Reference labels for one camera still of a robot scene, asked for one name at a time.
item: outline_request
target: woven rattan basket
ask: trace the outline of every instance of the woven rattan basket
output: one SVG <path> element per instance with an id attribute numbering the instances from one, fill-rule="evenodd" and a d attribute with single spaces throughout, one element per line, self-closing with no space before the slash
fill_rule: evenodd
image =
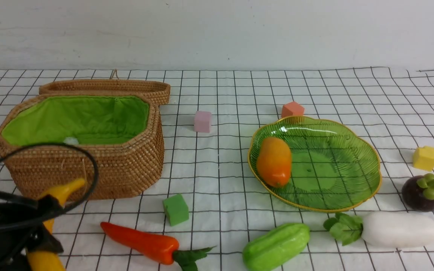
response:
<path id="1" fill-rule="evenodd" d="M 54 91 L 20 103 L 11 110 L 0 127 L 0 156 L 14 151 L 2 136 L 2 130 L 22 111 L 52 96 L 138 96 L 150 105 L 147 128 L 124 144 L 80 145 L 98 162 L 100 180 L 90 199 L 134 197 L 154 184 L 162 174 L 164 138 L 158 105 L 138 91 Z M 93 180 L 93 167 L 85 156 L 62 147 L 40 147 L 21 152 L 5 162 L 11 176 L 24 196 L 36 198 L 54 185 L 65 184 L 84 176 Z M 84 189 L 70 200 L 81 197 Z"/>
<path id="2" fill-rule="evenodd" d="M 162 82 L 121 80 L 121 79 L 81 79 L 52 82 L 40 87 L 40 94 L 56 91 L 137 91 L 156 105 L 168 103 L 170 85 Z"/>

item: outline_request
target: green cucumber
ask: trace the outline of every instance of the green cucumber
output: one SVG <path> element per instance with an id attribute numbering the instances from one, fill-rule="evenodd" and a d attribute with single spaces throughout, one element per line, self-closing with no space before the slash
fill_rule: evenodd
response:
<path id="1" fill-rule="evenodd" d="M 309 242 L 309 227 L 286 223 L 249 242 L 242 252 L 250 271 L 271 271 L 301 253 Z"/>

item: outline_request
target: white radish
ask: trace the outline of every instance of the white radish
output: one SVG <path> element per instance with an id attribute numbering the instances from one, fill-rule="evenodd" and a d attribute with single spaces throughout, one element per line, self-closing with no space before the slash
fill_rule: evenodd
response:
<path id="1" fill-rule="evenodd" d="M 423 247 L 434 241 L 434 220 L 415 213 L 373 212 L 363 217 L 361 238 L 376 247 Z"/>

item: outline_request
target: yellow pepper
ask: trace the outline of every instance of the yellow pepper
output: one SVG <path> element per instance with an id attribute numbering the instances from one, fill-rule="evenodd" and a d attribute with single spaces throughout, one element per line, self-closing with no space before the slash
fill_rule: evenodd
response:
<path id="1" fill-rule="evenodd" d="M 76 179 L 71 183 L 52 187 L 40 195 L 40 199 L 46 195 L 51 195 L 61 206 L 64 206 L 68 197 L 80 189 L 86 184 L 86 181 L 82 178 Z M 55 223 L 54 219 L 45 221 L 43 224 L 45 228 L 52 233 L 53 225 Z M 60 261 L 58 254 L 48 252 L 48 251 L 34 251 L 27 252 L 26 258 L 28 258 L 29 266 L 31 266 L 32 271 L 65 271 L 65 267 Z"/>

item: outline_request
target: table surface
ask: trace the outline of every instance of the table surface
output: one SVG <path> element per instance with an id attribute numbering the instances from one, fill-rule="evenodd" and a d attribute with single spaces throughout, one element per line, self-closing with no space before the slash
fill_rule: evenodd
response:
<path id="1" fill-rule="evenodd" d="M 0 70 L 0 125 L 14 105 L 38 94 L 40 85 L 66 79 L 109 78 L 110 70 Z M 201 271 L 243 271 L 241 251 L 249 240 L 285 222 L 311 228 L 308 247 L 281 271 L 434 270 L 434 243 L 413 249 L 382 249 L 363 241 L 341 246 L 322 228 L 327 214 L 300 211 L 270 196 L 247 164 L 252 134 L 278 120 L 293 99 L 306 115 L 347 125 L 381 157 L 379 193 L 350 213 L 408 212 L 399 191 L 412 175 L 417 146 L 434 146 L 434 70 L 387 67 L 305 71 L 118 71 L 120 78 L 171 84 L 161 106 L 165 140 L 162 178 L 131 199 L 91 201 L 55 221 L 55 236 L 68 271 L 178 271 L 116 244 L 100 221 L 165 233 L 182 249 L 215 248 L 198 261 Z M 212 112 L 210 134 L 193 132 L 196 110 Z M 0 190 L 18 193 L 0 166 Z M 170 227 L 162 200 L 181 193 L 190 219 Z M 434 219 L 434 212 L 425 213 Z"/>

